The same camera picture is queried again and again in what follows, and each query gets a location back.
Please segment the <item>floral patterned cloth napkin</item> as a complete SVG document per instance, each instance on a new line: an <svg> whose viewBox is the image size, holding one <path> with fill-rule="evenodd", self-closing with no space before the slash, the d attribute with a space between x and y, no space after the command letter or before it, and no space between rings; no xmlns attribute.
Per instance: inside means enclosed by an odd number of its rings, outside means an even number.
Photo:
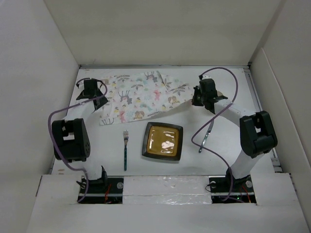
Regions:
<svg viewBox="0 0 311 233"><path fill-rule="evenodd" d="M192 99L192 88L179 79L150 71L102 79L108 103L102 107L100 125L128 123L155 117Z"/></svg>

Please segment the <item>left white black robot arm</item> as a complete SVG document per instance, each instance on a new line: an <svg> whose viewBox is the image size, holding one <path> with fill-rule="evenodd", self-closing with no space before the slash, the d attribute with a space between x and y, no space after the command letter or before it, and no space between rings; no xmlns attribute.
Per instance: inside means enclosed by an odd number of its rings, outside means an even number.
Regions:
<svg viewBox="0 0 311 233"><path fill-rule="evenodd" d="M48 130L54 155L70 170L79 171L88 180L85 168L74 168L72 162L85 162L90 156L87 119L108 103L107 86L94 78L83 78L76 83L80 91L74 104L53 111L48 116Z"/></svg>

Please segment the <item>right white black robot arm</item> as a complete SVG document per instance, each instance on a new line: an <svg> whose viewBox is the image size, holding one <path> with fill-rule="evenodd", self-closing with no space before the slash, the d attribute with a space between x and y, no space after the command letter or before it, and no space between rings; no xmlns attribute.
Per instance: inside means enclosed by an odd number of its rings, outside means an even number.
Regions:
<svg viewBox="0 0 311 233"><path fill-rule="evenodd" d="M236 191L258 160L277 146L277 136L269 113L247 110L227 97L219 96L213 79L203 79L194 88L192 105L203 106L215 116L222 116L239 127L242 150L229 168L230 176L225 178L226 188Z"/></svg>

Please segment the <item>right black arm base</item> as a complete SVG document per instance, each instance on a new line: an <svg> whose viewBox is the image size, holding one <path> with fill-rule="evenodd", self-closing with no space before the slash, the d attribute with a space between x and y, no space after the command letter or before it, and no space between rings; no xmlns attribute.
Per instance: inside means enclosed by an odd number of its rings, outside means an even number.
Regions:
<svg viewBox="0 0 311 233"><path fill-rule="evenodd" d="M205 190L210 193L213 204L257 203L251 175L231 179L227 171L225 175L209 176Z"/></svg>

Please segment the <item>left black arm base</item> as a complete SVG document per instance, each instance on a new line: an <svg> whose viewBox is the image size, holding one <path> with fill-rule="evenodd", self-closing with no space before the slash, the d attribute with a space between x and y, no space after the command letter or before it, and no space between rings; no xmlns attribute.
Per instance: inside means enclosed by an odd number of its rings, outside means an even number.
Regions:
<svg viewBox="0 0 311 233"><path fill-rule="evenodd" d="M124 177L108 176L102 166L101 177L88 181L86 190L86 179L76 182L79 187L78 203L80 204L122 204Z"/></svg>

